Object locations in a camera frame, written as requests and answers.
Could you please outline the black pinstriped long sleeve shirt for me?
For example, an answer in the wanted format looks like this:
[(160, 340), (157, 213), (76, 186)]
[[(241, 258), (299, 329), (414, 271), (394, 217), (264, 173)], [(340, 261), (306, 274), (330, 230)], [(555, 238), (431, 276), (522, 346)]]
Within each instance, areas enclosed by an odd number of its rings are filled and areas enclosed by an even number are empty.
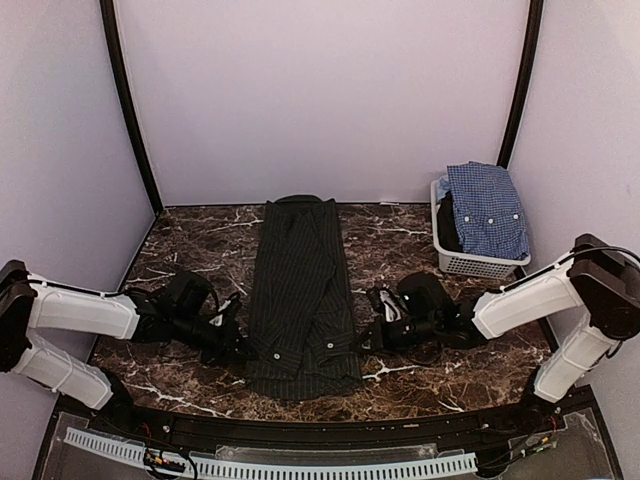
[(353, 302), (334, 200), (289, 196), (264, 209), (251, 289), (251, 390), (302, 401), (361, 383)]

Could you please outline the white perforated plastic basket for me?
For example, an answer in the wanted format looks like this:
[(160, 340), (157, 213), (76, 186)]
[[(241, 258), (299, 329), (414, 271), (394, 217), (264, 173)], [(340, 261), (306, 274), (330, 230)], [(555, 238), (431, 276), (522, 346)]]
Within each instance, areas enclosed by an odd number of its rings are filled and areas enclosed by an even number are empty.
[(510, 260), (487, 256), (471, 255), (445, 249), (439, 240), (439, 225), (437, 213), (440, 205), (437, 203), (437, 186), (434, 180), (430, 185), (431, 223), (433, 245), (438, 254), (439, 269), (448, 274), (465, 275), (471, 277), (504, 280), (517, 268), (525, 267), (531, 262), (528, 255), (521, 260)]

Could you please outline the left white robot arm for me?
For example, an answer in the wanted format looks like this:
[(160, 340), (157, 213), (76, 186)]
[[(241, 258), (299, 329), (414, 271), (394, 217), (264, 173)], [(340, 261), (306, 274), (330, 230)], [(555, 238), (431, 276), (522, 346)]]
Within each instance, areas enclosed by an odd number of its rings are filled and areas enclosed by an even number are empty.
[(94, 411), (120, 436), (141, 427), (140, 412), (121, 381), (90, 366), (39, 335), (57, 329), (134, 343), (180, 342), (199, 351), (204, 364), (245, 363), (256, 357), (236, 315), (238, 294), (216, 302), (213, 285), (184, 271), (153, 291), (131, 287), (101, 292), (59, 284), (30, 273), (19, 260), (1, 268), (1, 370), (23, 375)]

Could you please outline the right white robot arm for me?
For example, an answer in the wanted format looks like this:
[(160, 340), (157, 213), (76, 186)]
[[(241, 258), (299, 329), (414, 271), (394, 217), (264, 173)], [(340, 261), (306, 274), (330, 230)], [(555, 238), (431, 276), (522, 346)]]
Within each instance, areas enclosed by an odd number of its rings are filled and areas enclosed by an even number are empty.
[(455, 302), (432, 274), (405, 277), (396, 291), (368, 290), (378, 318), (351, 347), (362, 354), (401, 353), (425, 343), (467, 350), (532, 321), (581, 307), (585, 314), (532, 377), (530, 396), (510, 413), (521, 434), (534, 432), (549, 405), (601, 358), (639, 333), (639, 257), (591, 234), (550, 265), (476, 299)]

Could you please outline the blue checkered long sleeve shirt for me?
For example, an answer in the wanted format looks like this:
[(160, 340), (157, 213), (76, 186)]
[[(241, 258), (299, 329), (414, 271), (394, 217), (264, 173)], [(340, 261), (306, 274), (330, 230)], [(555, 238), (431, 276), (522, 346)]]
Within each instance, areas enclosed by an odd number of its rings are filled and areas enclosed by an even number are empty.
[(464, 253), (505, 260), (530, 254), (524, 209), (506, 169), (469, 161), (449, 166), (447, 177)]

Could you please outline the black garment in basket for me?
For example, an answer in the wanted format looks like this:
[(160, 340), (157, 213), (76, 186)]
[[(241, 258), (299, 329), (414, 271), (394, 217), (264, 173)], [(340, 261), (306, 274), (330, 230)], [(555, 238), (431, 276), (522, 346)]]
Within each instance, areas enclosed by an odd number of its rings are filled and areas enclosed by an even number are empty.
[(437, 211), (437, 228), (439, 243), (443, 249), (451, 252), (463, 251), (455, 225), (451, 192), (447, 192), (440, 202)]

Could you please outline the light blue shirt in basket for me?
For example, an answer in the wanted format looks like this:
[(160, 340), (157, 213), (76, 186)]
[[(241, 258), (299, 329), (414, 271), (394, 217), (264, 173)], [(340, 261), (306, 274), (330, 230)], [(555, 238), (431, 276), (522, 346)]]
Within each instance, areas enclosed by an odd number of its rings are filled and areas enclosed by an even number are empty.
[(451, 190), (451, 185), (450, 185), (449, 176), (445, 174), (437, 180), (437, 185), (436, 185), (437, 202), (440, 203), (450, 190)]

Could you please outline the black front table rail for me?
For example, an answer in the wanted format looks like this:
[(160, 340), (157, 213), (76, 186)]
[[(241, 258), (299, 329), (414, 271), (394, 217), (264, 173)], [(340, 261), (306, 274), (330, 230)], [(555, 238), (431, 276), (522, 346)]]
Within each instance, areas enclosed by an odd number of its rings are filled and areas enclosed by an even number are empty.
[(223, 445), (329, 450), (422, 443), (434, 443), (441, 449), (483, 449), (552, 430), (557, 422), (538, 407), (525, 410), (519, 404), (436, 417), (338, 423), (223, 419), (131, 406), (117, 413), (93, 413), (90, 425), (138, 436), (157, 446), (212, 451)]

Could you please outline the left black frame post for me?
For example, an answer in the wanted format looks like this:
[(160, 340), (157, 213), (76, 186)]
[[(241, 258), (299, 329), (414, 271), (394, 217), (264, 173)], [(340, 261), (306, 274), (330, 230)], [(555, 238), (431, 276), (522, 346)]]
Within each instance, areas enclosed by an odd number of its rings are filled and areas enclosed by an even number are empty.
[(137, 112), (134, 106), (119, 35), (118, 22), (116, 18), (116, 4), (112, 0), (100, 0), (99, 6), (121, 113), (147, 199), (154, 215), (158, 216), (163, 212), (164, 205), (152, 172), (151, 163), (144, 145)]

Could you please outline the black frame post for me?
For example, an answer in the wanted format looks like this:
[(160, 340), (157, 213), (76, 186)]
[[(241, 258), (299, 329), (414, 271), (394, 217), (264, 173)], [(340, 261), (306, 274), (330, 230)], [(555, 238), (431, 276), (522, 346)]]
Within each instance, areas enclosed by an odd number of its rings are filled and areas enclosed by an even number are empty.
[(543, 0), (529, 1), (524, 41), (513, 98), (496, 161), (496, 165), (504, 169), (507, 169), (510, 165), (524, 114), (531, 76), (535, 64), (543, 11)]
[(134, 106), (119, 35), (118, 22), (116, 18), (116, 4), (112, 0), (100, 0), (99, 6), (121, 113), (147, 199), (154, 215), (158, 216), (163, 212), (164, 205), (152, 172), (151, 163), (144, 145), (137, 112)]

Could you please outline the right black frame post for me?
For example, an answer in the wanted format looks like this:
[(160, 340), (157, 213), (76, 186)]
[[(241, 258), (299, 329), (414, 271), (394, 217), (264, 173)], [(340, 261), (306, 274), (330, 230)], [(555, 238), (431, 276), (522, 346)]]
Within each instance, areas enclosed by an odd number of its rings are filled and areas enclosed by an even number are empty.
[(524, 41), (513, 98), (496, 161), (496, 165), (504, 169), (507, 169), (510, 165), (524, 114), (531, 76), (535, 64), (543, 11), (543, 0), (529, 1)]

